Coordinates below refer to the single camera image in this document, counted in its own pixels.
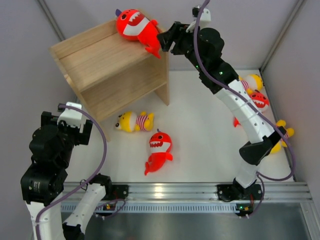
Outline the yellow striped plush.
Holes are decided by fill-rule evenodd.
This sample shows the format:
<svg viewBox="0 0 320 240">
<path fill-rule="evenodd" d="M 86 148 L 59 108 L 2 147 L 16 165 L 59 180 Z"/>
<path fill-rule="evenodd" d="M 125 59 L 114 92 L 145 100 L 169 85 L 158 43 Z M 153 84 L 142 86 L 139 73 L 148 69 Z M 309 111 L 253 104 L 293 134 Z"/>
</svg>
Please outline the yellow striped plush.
<svg viewBox="0 0 320 240">
<path fill-rule="evenodd" d="M 150 132 L 154 127 L 154 117 L 154 113 L 146 111 L 142 111 L 140 114 L 127 111 L 118 116 L 114 127 L 127 133 Z"/>
<path fill-rule="evenodd" d="M 264 87 L 262 78 L 257 74 L 249 74 L 239 79 L 248 95 L 251 95 L 255 91 L 260 91 Z"/>
</svg>

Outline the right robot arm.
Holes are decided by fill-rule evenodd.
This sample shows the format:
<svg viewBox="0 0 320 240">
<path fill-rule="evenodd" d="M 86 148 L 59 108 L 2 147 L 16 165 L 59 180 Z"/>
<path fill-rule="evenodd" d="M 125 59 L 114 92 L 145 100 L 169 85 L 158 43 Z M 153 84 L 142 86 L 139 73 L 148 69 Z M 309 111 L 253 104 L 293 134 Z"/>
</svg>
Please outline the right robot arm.
<svg viewBox="0 0 320 240">
<path fill-rule="evenodd" d="M 242 125 L 248 142 L 239 149 L 243 163 L 233 181 L 233 192 L 240 199 L 252 192 L 261 160 L 286 134 L 284 127 L 272 127 L 263 119 L 239 75 L 222 59 L 225 42 L 213 28 L 197 33 L 187 32 L 187 25 L 176 21 L 169 30 L 159 33 L 161 49 L 173 55 L 183 55 L 199 72 L 201 82 L 231 111 Z"/>
</svg>

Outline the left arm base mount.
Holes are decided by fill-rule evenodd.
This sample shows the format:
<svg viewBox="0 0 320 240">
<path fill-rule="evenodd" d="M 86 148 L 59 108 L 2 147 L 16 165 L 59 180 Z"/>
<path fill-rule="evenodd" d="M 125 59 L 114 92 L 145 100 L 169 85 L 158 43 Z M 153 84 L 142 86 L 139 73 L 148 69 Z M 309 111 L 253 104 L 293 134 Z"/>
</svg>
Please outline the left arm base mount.
<svg viewBox="0 0 320 240">
<path fill-rule="evenodd" d="M 106 187 L 106 194 L 102 198 L 103 201 L 111 201 L 117 199 L 126 199 L 129 195 L 129 185 L 115 184 Z"/>
</svg>

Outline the red shark plush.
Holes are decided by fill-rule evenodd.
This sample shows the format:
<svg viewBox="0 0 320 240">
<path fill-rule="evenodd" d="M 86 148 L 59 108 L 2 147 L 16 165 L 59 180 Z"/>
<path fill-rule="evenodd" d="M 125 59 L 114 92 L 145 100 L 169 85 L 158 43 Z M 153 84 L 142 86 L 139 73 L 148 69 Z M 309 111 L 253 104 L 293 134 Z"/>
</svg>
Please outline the red shark plush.
<svg viewBox="0 0 320 240">
<path fill-rule="evenodd" d="M 155 19 L 149 20 L 138 9 L 126 9 L 121 11 L 115 10 L 116 30 L 128 41 L 139 41 L 144 45 L 144 49 L 157 57 L 160 56 L 161 44 L 157 38 L 160 31 L 158 29 L 158 22 Z"/>
<path fill-rule="evenodd" d="M 160 170 L 166 161 L 173 161 L 174 157 L 171 153 L 173 142 L 171 137 L 157 129 L 148 142 L 150 155 L 145 162 L 144 175 L 154 173 Z"/>
<path fill-rule="evenodd" d="M 249 97 L 252 99 L 254 104 L 256 105 L 257 109 L 264 113 L 270 106 L 269 99 L 261 92 L 256 90 L 255 92 L 251 93 Z"/>
</svg>

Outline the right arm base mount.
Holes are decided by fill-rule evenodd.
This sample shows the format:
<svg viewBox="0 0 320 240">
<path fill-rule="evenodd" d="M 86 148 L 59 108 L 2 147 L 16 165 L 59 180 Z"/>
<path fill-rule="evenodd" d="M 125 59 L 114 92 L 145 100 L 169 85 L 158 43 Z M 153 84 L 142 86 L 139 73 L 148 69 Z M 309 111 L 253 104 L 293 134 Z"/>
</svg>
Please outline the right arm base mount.
<svg viewBox="0 0 320 240">
<path fill-rule="evenodd" d="M 250 186 L 242 187 L 236 179 L 232 183 L 218 184 L 217 196 L 220 201 L 249 201 L 262 199 L 262 186 L 255 180 Z"/>
</svg>

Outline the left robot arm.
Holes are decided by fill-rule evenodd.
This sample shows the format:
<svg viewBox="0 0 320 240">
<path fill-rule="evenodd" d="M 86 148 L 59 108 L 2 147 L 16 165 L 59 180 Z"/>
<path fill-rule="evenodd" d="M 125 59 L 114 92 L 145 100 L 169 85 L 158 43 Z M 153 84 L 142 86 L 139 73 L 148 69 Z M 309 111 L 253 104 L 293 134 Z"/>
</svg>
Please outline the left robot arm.
<svg viewBox="0 0 320 240">
<path fill-rule="evenodd" d="M 75 210 L 62 221 L 61 202 L 76 193 L 72 190 L 63 195 L 73 148 L 88 145 L 95 123 L 92 118 L 83 121 L 84 115 L 72 106 L 65 107 L 60 116 L 44 111 L 41 126 L 32 135 L 31 165 L 20 185 L 36 240 L 83 240 L 98 203 L 113 194 L 111 178 L 96 170 L 84 182 L 87 189 Z"/>
</svg>

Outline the yellow striped plush edge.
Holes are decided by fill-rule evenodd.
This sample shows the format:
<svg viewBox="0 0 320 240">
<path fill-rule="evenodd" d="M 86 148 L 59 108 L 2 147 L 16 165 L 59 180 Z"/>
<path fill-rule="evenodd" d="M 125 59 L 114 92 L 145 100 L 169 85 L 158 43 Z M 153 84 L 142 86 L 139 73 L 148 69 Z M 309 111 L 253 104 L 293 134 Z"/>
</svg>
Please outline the yellow striped plush edge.
<svg viewBox="0 0 320 240">
<path fill-rule="evenodd" d="M 286 130 L 286 133 L 284 134 L 285 139 L 288 139 L 292 137 L 295 134 L 295 130 L 292 127 L 287 128 L 287 123 L 285 120 L 280 119 L 277 123 L 277 127 L 284 127 Z M 278 153 L 282 148 L 287 148 L 287 144 L 285 141 L 281 138 L 280 141 L 271 149 L 270 154 L 276 154 Z"/>
</svg>

